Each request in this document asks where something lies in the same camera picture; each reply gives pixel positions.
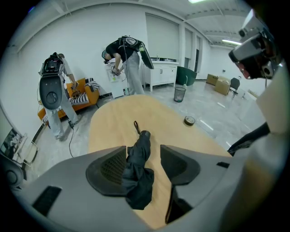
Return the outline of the cardboard box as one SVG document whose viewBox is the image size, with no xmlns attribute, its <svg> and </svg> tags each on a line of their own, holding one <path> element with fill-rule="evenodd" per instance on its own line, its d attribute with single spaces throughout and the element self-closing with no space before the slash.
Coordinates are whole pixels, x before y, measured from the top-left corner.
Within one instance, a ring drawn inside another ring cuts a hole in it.
<svg viewBox="0 0 290 232">
<path fill-rule="evenodd" d="M 206 83 L 215 86 L 216 83 L 218 81 L 218 76 L 212 75 L 212 74 L 208 74 L 207 75 L 207 79 L 206 79 Z"/>
<path fill-rule="evenodd" d="M 219 76 L 214 87 L 214 91 L 227 95 L 230 89 L 231 80 L 226 77 Z"/>
</svg>

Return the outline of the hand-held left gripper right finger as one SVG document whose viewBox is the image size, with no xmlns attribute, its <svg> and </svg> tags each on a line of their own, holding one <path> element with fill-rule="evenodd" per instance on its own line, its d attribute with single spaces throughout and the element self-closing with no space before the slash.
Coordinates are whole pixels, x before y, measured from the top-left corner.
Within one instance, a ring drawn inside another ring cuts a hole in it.
<svg viewBox="0 0 290 232">
<path fill-rule="evenodd" d="M 240 158 L 160 147 L 172 183 L 166 226 L 159 232 L 222 232 L 225 213 L 240 180 Z"/>
</svg>

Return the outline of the black umbrella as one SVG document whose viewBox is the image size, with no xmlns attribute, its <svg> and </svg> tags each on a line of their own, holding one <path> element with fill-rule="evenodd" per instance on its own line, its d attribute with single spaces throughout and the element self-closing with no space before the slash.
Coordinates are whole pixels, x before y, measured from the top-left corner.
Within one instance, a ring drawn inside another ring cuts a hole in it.
<svg viewBox="0 0 290 232">
<path fill-rule="evenodd" d="M 126 192 L 126 201 L 134 210 L 144 210 L 152 200 L 154 171 L 146 168 L 150 157 L 150 132 L 139 130 L 138 123 L 134 126 L 139 135 L 132 147 L 127 148 L 125 169 L 122 174 L 122 186 Z"/>
</svg>

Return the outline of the grey backpack rig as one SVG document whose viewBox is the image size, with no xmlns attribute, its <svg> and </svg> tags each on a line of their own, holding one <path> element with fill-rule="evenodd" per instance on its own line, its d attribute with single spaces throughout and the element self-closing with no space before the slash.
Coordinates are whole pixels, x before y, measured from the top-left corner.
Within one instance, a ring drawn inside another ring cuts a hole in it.
<svg viewBox="0 0 290 232">
<path fill-rule="evenodd" d="M 42 105 L 48 110 L 56 110 L 61 105 L 63 70 L 63 60 L 56 52 L 44 61 L 40 69 L 39 96 Z"/>
<path fill-rule="evenodd" d="M 22 169 L 6 156 L 0 155 L 0 168 L 11 188 L 21 189 L 24 180 Z"/>
<path fill-rule="evenodd" d="M 137 53 L 141 54 L 142 61 L 147 68 L 151 70 L 154 69 L 149 53 L 145 47 L 145 44 L 142 41 L 132 38 L 130 36 L 126 36 L 126 35 L 119 37 L 118 41 L 119 41 L 118 42 L 119 48 L 123 48 L 124 50 L 125 58 L 127 58 L 126 49 L 127 48 L 132 49 L 136 51 Z"/>
</svg>

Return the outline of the wooden table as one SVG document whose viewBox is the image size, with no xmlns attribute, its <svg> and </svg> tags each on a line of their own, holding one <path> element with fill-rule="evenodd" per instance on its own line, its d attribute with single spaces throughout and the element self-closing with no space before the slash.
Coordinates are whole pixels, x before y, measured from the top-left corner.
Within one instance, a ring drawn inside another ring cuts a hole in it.
<svg viewBox="0 0 290 232">
<path fill-rule="evenodd" d="M 171 182 L 161 166 L 160 146 L 172 145 L 201 153 L 226 156 L 230 154 L 197 128 L 184 124 L 181 115 L 148 95 L 132 95 L 110 101 L 92 116 L 88 152 L 117 146 L 132 146 L 141 130 L 151 133 L 151 155 L 145 166 L 153 169 L 155 181 L 151 203 L 144 210 L 135 210 L 151 229 L 165 226 Z"/>
</svg>

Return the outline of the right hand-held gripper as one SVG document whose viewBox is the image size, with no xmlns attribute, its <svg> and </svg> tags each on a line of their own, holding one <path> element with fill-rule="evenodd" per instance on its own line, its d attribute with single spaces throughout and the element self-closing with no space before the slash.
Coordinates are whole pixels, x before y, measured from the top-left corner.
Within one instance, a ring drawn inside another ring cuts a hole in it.
<svg viewBox="0 0 290 232">
<path fill-rule="evenodd" d="M 272 79 L 283 58 L 267 25 L 250 10 L 239 30 L 241 45 L 228 55 L 246 79 Z"/>
</svg>

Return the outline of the striped cushion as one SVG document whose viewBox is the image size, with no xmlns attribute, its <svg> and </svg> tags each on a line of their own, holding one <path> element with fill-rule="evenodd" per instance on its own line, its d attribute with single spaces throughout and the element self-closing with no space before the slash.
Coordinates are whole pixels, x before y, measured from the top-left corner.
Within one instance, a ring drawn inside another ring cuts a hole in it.
<svg viewBox="0 0 290 232">
<path fill-rule="evenodd" d="M 92 92 L 99 90 L 99 85 L 97 84 L 96 81 L 94 81 L 93 78 L 87 78 L 85 79 L 85 86 L 89 86 Z"/>
</svg>

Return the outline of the person's white shirt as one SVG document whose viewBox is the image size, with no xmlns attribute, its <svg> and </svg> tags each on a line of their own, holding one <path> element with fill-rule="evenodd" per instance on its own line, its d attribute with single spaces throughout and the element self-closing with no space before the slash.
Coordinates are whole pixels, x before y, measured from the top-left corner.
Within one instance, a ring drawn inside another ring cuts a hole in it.
<svg viewBox="0 0 290 232">
<path fill-rule="evenodd" d="M 290 75 L 287 66 L 278 68 L 271 83 L 257 99 L 270 132 L 290 132 Z"/>
</svg>

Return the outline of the white cabinet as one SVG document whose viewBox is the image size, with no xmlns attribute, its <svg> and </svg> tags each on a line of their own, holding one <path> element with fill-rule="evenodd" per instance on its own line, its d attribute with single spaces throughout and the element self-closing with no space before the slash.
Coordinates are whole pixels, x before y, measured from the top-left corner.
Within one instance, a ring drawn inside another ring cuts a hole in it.
<svg viewBox="0 0 290 232">
<path fill-rule="evenodd" d="M 179 63 L 166 61 L 153 61 L 154 69 L 142 64 L 143 86 L 149 85 L 150 91 L 154 86 L 171 84 L 175 87 L 176 73 Z"/>
</svg>

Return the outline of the white water dispenser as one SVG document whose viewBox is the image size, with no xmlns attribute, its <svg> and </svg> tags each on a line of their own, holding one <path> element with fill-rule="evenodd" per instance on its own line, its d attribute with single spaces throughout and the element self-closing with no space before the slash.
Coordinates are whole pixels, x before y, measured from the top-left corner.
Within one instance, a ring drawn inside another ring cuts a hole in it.
<svg viewBox="0 0 290 232">
<path fill-rule="evenodd" d="M 122 71 L 120 75 L 115 75 L 112 70 L 115 66 L 115 60 L 112 59 L 108 64 L 106 64 L 106 72 L 111 86 L 112 97 L 119 98 L 125 95 L 125 85 L 127 84 L 126 76 Z"/>
</svg>

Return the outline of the orange sofa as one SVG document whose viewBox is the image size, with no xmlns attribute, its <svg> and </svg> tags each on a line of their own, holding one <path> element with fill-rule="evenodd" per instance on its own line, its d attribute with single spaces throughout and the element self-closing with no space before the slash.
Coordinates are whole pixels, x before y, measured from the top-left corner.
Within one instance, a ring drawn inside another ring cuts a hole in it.
<svg viewBox="0 0 290 232">
<path fill-rule="evenodd" d="M 89 86 L 85 86 L 85 79 L 86 78 L 82 78 L 82 79 L 77 80 L 77 83 L 78 83 L 77 90 L 79 91 L 79 95 L 81 95 L 82 93 L 86 93 L 88 98 L 89 98 L 90 103 L 83 105 L 83 106 L 76 106 L 75 108 L 77 109 L 77 111 L 81 110 L 83 108 L 95 105 L 99 99 L 99 96 L 100 96 L 99 90 L 92 92 L 91 89 L 89 88 Z M 69 99 L 69 98 L 73 97 L 73 90 L 71 88 L 72 84 L 68 83 L 68 84 L 64 84 L 64 86 L 66 87 L 65 90 L 67 91 L 67 98 Z"/>
</svg>

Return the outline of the black chair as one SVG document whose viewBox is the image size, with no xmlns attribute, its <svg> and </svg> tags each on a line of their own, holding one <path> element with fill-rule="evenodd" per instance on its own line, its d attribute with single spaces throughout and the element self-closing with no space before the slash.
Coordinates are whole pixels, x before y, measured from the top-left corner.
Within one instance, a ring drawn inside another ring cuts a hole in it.
<svg viewBox="0 0 290 232">
<path fill-rule="evenodd" d="M 232 79 L 231 79 L 231 82 L 230 82 L 230 88 L 229 88 L 229 90 L 232 90 L 232 91 L 233 91 L 232 99 L 236 96 L 236 94 L 237 94 L 237 90 L 238 90 L 239 86 L 240 86 L 240 81 L 239 81 L 239 79 L 237 79 L 237 78 L 235 78 L 235 77 L 232 78 Z"/>
</svg>

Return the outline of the black and white picture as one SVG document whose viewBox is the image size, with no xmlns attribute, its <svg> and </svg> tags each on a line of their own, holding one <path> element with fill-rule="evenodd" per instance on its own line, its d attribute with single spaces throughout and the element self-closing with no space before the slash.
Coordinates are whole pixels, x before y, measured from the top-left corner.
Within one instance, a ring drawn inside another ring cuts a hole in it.
<svg viewBox="0 0 290 232">
<path fill-rule="evenodd" d="M 0 154 L 12 159 L 21 143 L 21 139 L 22 136 L 18 134 L 15 129 L 11 129 L 0 146 Z"/>
</svg>

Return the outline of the dark green bathtub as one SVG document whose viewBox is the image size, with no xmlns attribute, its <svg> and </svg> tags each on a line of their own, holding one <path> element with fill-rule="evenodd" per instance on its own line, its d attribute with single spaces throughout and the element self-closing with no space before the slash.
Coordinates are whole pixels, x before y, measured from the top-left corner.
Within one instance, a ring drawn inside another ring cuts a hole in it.
<svg viewBox="0 0 290 232">
<path fill-rule="evenodd" d="M 176 72 L 176 83 L 179 85 L 191 86 L 195 82 L 197 73 L 191 69 L 184 68 L 181 66 L 177 67 Z"/>
</svg>

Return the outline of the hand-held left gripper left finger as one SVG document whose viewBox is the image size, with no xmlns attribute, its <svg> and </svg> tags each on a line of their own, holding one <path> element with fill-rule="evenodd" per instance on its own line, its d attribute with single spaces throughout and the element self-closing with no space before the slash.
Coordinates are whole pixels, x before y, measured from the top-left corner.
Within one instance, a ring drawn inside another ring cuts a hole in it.
<svg viewBox="0 0 290 232">
<path fill-rule="evenodd" d="M 150 232 L 125 199 L 126 147 L 64 160 L 18 193 L 21 206 L 48 232 Z"/>
</svg>

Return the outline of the striped sofa blanket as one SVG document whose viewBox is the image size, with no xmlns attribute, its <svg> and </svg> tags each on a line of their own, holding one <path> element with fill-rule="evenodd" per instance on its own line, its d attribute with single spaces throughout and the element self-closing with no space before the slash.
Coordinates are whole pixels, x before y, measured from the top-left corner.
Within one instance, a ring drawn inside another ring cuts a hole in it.
<svg viewBox="0 0 290 232">
<path fill-rule="evenodd" d="M 68 99 L 68 101 L 73 106 L 73 109 L 75 111 L 77 111 L 77 109 L 75 108 L 76 106 L 83 106 L 83 105 L 86 105 L 86 104 L 90 103 L 89 102 L 89 98 L 88 98 L 86 93 L 82 93 L 77 98 L 71 97 L 71 98 Z M 59 106 L 57 108 L 57 112 L 58 112 L 59 118 L 62 118 L 62 117 L 64 117 L 66 115 L 64 113 L 64 111 L 62 110 L 61 106 Z M 39 118 L 40 118 L 40 120 L 42 121 L 43 124 L 47 123 L 48 117 L 47 117 L 47 114 L 46 114 L 46 111 L 45 111 L 44 108 L 38 112 L 38 116 L 39 116 Z"/>
</svg>

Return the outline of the black mesh waste bin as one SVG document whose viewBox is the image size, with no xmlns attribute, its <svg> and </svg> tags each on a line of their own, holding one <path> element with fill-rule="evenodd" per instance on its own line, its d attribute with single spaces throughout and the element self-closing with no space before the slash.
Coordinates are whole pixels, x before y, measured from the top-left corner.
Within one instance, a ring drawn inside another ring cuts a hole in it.
<svg viewBox="0 0 290 232">
<path fill-rule="evenodd" d="M 186 88 L 175 87 L 175 89 L 174 89 L 174 101 L 175 102 L 182 102 L 184 99 L 185 93 L 186 93 Z"/>
</svg>

